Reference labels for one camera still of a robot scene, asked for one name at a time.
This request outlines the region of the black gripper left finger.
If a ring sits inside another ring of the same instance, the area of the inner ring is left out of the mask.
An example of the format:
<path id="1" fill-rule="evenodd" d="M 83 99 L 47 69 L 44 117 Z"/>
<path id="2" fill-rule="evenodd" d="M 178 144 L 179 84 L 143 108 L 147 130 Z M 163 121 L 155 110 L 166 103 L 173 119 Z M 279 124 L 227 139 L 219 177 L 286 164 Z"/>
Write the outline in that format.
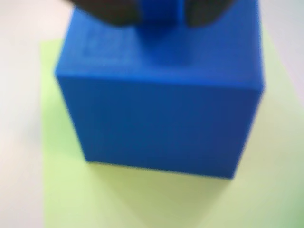
<path id="1" fill-rule="evenodd" d="M 71 0 L 77 8 L 114 26 L 125 26 L 141 20 L 137 0 Z"/>

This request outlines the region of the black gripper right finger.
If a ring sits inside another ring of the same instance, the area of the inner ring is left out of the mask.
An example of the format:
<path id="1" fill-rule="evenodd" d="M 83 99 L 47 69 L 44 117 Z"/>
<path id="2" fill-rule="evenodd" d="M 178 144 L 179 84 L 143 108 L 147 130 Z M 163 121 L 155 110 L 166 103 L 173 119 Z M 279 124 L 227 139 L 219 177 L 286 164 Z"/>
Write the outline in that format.
<path id="1" fill-rule="evenodd" d="M 220 18 L 234 0 L 186 0 L 186 24 L 191 27 L 210 24 Z"/>

